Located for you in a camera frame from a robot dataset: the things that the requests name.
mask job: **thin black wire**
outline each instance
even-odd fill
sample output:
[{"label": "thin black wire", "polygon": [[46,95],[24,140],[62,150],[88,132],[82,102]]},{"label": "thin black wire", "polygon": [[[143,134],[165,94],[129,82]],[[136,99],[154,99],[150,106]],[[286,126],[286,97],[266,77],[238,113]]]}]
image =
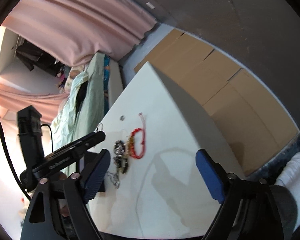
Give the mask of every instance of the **thin black wire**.
[{"label": "thin black wire", "polygon": [[52,152],[53,152],[53,141],[52,141],[52,130],[51,130],[51,127],[50,127],[50,125],[48,125],[46,123],[44,123],[44,124],[41,125],[41,127],[43,127],[43,126],[48,126],[49,129],[50,129],[50,134],[51,134],[51,148],[52,148]]},{"label": "thin black wire", "polygon": [[7,158],[7,161],[8,161],[8,164],[9,164],[9,167],[12,171],[12,174],[13,174],[13,177],[14,179],[16,180],[18,186],[20,187],[21,191],[23,192],[23,194],[26,196],[26,198],[30,201],[31,198],[28,194],[28,192],[26,192],[26,190],[23,188],[19,178],[18,178],[18,175],[13,167],[13,164],[12,164],[12,161],[10,159],[10,155],[9,155],[9,152],[8,152],[8,148],[7,148],[7,143],[6,143],[6,139],[4,138],[4,133],[3,133],[3,129],[2,129],[2,125],[1,125],[1,122],[0,122],[0,140],[1,140],[1,144],[2,144],[2,148],[3,148],[3,151],[4,151],[4,154]]}]

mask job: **red string bracelet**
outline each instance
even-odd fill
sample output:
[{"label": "red string bracelet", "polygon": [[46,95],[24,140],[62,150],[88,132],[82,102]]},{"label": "red string bracelet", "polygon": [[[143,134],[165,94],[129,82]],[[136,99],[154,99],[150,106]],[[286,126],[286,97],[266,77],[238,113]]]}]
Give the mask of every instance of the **red string bracelet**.
[{"label": "red string bracelet", "polygon": [[[145,151],[146,151],[146,122],[145,119],[142,115],[142,113],[139,114],[141,121],[142,121],[142,128],[136,128],[132,131],[129,141],[128,141],[128,149],[129,149],[129,154],[132,158],[135,159],[141,159],[144,155],[145,155]],[[137,132],[141,132],[142,131],[142,141],[141,141],[141,145],[142,145],[142,151],[139,155],[136,154],[135,150],[134,150],[134,136]]]}]

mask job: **curtain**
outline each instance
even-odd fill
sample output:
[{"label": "curtain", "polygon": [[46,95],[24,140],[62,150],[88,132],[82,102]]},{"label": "curtain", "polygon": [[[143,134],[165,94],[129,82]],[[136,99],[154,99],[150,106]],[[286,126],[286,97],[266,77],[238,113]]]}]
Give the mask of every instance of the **curtain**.
[{"label": "curtain", "polygon": [[3,26],[69,66],[97,51],[118,61],[155,19],[131,0],[21,0]]},{"label": "curtain", "polygon": [[33,105],[42,114],[41,121],[51,123],[58,114],[62,100],[68,96],[67,93],[57,95],[28,94],[0,84],[0,117],[3,117],[8,110],[17,112]]}]

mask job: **brown cardboard box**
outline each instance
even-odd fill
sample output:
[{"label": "brown cardboard box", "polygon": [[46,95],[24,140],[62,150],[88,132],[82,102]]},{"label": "brown cardboard box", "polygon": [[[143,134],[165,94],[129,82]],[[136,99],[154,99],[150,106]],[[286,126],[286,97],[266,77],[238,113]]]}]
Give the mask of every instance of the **brown cardboard box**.
[{"label": "brown cardboard box", "polygon": [[271,93],[208,44],[172,30],[135,68],[149,61],[212,117],[246,175],[260,168],[298,134]]}]

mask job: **silver rivet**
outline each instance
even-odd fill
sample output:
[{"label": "silver rivet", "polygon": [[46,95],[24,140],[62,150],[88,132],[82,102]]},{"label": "silver rivet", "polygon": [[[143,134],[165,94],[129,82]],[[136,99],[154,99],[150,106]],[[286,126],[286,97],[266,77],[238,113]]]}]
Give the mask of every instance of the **silver rivet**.
[{"label": "silver rivet", "polygon": [[77,172],[72,173],[72,174],[70,175],[70,178],[71,178],[71,179],[77,179],[77,178],[79,178],[79,177],[80,177],[80,173],[77,173]]},{"label": "silver rivet", "polygon": [[39,181],[40,184],[46,184],[47,182],[48,182],[47,178],[40,179]]},{"label": "silver rivet", "polygon": [[228,178],[229,179],[236,179],[237,178],[237,175],[235,175],[234,173],[228,173]]},{"label": "silver rivet", "polygon": [[263,185],[267,184],[268,182],[265,179],[259,179],[259,182]]}]

